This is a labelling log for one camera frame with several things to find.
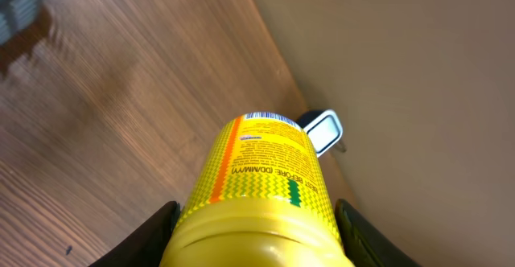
yellow label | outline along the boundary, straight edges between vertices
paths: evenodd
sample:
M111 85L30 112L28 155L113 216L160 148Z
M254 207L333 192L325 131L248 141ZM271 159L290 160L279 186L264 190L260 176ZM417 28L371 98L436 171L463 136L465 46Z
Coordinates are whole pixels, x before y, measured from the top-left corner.
M228 123L216 138L177 227L208 204L249 197L306 209L340 241L313 145L290 119L249 113Z

blurry gray object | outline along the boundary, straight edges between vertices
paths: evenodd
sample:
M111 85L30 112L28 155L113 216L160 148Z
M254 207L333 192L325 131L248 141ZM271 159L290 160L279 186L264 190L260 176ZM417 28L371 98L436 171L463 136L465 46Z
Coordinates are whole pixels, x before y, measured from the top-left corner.
M0 45L34 22L43 0L0 0Z

yellow canister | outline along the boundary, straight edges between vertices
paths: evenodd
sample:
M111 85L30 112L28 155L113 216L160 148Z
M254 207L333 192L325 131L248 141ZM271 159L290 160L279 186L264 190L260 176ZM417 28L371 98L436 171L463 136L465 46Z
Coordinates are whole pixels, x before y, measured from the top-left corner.
M160 266L352 266L306 133L275 113L229 122Z

